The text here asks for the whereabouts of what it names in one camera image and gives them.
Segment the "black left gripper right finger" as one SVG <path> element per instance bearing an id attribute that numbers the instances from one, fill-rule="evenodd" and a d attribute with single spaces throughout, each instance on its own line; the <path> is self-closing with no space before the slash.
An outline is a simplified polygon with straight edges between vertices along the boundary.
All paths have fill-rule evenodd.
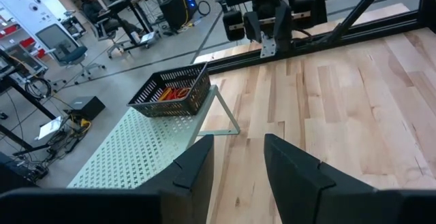
<path id="1" fill-rule="evenodd" d="M 436 224 L 436 190 L 381 190 L 264 136 L 268 181 L 283 224 Z"/>

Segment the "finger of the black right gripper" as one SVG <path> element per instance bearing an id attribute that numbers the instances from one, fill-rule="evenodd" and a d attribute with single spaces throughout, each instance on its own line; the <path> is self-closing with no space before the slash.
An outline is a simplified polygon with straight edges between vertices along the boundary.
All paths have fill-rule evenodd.
<path id="1" fill-rule="evenodd" d="M 257 13 L 246 12 L 243 16 L 243 21 L 247 39 L 261 43 L 262 35 Z"/>
<path id="2" fill-rule="evenodd" d="M 284 1 L 275 10 L 275 43 L 278 52 L 290 49 L 292 39 L 292 11 Z"/>

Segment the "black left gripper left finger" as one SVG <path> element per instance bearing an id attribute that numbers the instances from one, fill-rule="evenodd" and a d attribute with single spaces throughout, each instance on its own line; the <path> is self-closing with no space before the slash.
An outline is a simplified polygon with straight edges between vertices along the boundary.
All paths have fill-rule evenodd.
<path id="1" fill-rule="evenodd" d="M 205 224 L 214 177 L 206 135 L 135 189 L 21 188 L 0 195 L 0 224 Z"/>

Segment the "green perforated metal shelf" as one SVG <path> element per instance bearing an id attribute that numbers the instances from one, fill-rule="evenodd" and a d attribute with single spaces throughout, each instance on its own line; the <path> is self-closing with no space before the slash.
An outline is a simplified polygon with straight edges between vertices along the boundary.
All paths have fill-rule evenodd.
<path id="1" fill-rule="evenodd" d="M 225 110 L 233 129 L 200 130 L 215 99 Z M 199 112 L 193 116 L 148 118 L 130 108 L 68 187 L 133 189 L 169 166 L 197 137 L 239 133 L 240 127 L 216 85 L 210 87 Z"/>

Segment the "black slotted plastic basket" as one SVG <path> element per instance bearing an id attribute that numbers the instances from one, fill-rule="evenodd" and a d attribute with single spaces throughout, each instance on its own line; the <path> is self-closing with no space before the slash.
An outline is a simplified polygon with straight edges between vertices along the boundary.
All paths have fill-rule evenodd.
<path id="1" fill-rule="evenodd" d="M 166 87 L 190 88 L 182 99 L 158 101 Z M 127 104 L 147 117 L 191 116 L 198 113 L 211 87 L 206 63 L 155 72 Z"/>

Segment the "wooden top black desk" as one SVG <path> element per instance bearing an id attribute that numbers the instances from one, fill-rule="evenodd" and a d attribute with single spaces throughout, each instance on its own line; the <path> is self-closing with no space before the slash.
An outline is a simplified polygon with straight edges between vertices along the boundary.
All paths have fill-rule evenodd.
<path id="1" fill-rule="evenodd" d="M 119 12 L 123 11 L 125 8 L 129 8 L 134 13 L 134 16 L 140 23 L 141 27 L 146 30 L 146 34 L 150 35 L 151 37 L 159 35 L 159 33 L 154 30 L 152 24 L 149 22 L 145 11 L 141 8 L 141 1 L 146 0 L 116 0 L 106 7 L 105 12 L 102 12 L 99 15 L 99 19 L 101 20 L 104 20 L 108 17 L 116 19 L 125 31 L 125 34 L 128 36 L 129 40 L 125 42 L 125 46 L 122 48 L 123 52 L 129 52 L 135 48 L 147 47 L 149 42 L 148 40 L 142 38 L 137 39 L 137 37 L 134 37 L 133 33 L 129 32 L 127 25 L 119 16 Z"/>

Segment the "dark side desk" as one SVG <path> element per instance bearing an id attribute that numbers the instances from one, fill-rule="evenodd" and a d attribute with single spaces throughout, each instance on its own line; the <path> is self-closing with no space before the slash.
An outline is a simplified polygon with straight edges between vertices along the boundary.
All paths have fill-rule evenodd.
<path id="1" fill-rule="evenodd" d="M 45 116 L 47 116 L 51 120 L 56 119 L 56 116 L 52 112 L 47 110 L 36 98 L 34 98 L 32 95 L 26 92 L 26 90 L 24 90 L 16 81 L 14 81 L 10 77 L 13 73 L 16 73 L 18 71 L 18 68 L 13 64 L 13 58 L 2 49 L 0 49 L 0 59 L 3 59 L 7 63 L 7 66 L 3 67 L 1 70 L 0 84 L 6 85 L 6 88 L 12 87 L 17 92 L 19 92 L 28 102 L 30 102 L 40 112 L 42 112 Z M 11 139 L 13 142 L 24 148 L 24 150 L 14 153 L 14 156 L 25 155 L 37 150 L 41 150 L 43 148 L 48 148 L 48 146 L 32 147 L 32 145 L 28 144 L 22 138 L 18 137 L 16 134 L 14 134 L 8 128 L 4 127 L 1 124 L 0 124 L 0 132 L 4 134 L 6 137 L 8 137 L 9 139 Z"/>

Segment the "grey mesh office chair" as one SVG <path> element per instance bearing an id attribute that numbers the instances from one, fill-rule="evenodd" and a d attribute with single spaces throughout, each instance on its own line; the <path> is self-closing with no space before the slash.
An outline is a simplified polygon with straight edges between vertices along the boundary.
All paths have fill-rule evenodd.
<path id="1" fill-rule="evenodd" d="M 36 37 L 41 43 L 48 48 L 60 67 L 79 66 L 81 72 L 78 77 L 84 77 L 92 80 L 92 69 L 106 69 L 105 65 L 92 63 L 85 65 L 83 62 L 87 55 L 88 48 L 80 45 L 76 40 L 66 33 L 59 25 L 50 25 L 36 33 Z"/>

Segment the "grey mounting plate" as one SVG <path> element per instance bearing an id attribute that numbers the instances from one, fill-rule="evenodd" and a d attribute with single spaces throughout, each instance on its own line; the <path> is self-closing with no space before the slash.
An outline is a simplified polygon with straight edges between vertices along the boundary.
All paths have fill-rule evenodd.
<path id="1" fill-rule="evenodd" d="M 262 49 L 260 53 L 261 58 L 273 57 L 276 55 L 277 47 L 275 39 L 273 37 L 267 36 L 263 31 L 261 32 L 262 37 Z"/>

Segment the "black computer tower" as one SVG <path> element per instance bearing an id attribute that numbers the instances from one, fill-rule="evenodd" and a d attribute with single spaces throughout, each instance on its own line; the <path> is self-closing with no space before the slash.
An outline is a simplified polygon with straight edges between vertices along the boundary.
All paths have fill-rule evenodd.
<path id="1" fill-rule="evenodd" d="M 192 19 L 198 5 L 196 0 L 165 0 L 159 7 L 170 29 L 177 31 Z"/>

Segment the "black floor box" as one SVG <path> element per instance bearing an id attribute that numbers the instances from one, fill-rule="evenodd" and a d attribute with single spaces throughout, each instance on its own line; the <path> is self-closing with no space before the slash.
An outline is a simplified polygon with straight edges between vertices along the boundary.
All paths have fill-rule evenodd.
<path id="1" fill-rule="evenodd" d="M 74 116 L 79 116 L 87 120 L 93 120 L 105 108 L 106 106 L 96 96 L 78 97 L 75 98 L 71 103 L 69 103 L 66 109 L 64 109 L 63 111 L 68 115 L 72 114 Z"/>

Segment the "person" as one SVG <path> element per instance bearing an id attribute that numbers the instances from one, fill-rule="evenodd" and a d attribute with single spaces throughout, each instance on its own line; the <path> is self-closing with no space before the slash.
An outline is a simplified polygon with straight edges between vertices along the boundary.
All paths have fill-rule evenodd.
<path id="1" fill-rule="evenodd" d="M 82 1 L 82 12 L 84 15 L 95 24 L 101 18 L 99 17 L 101 14 L 105 12 L 105 9 L 96 1 L 96 0 L 81 0 Z M 122 19 L 125 26 L 127 27 L 127 32 L 131 33 L 136 32 L 139 36 L 142 36 L 146 33 L 144 29 L 137 27 L 134 24 Z M 120 22 L 115 18 L 109 18 L 106 22 L 103 23 L 106 32 L 121 28 Z"/>

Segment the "white building column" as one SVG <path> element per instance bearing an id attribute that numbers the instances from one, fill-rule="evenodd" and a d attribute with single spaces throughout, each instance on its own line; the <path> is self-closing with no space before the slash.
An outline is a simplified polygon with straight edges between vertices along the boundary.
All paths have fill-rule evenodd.
<path id="1" fill-rule="evenodd" d="M 0 8 L 3 8 L 45 50 L 49 47 L 37 34 L 52 25 L 62 27 L 43 0 L 0 0 Z"/>

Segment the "black aluminium rig frame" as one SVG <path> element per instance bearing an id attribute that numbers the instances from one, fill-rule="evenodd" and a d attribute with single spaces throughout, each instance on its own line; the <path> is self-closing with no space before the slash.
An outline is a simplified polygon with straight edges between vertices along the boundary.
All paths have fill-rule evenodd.
<path id="1" fill-rule="evenodd" d="M 194 63 L 206 63 L 210 74 L 259 65 L 304 54 L 328 50 L 359 42 L 388 37 L 416 29 L 428 28 L 436 34 L 436 0 L 420 0 L 419 8 L 412 12 L 379 18 L 355 25 L 349 18 L 339 23 L 332 31 L 313 36 L 309 43 L 306 37 L 293 50 L 265 57 L 259 48 L 218 58 L 216 53 L 202 55 Z"/>

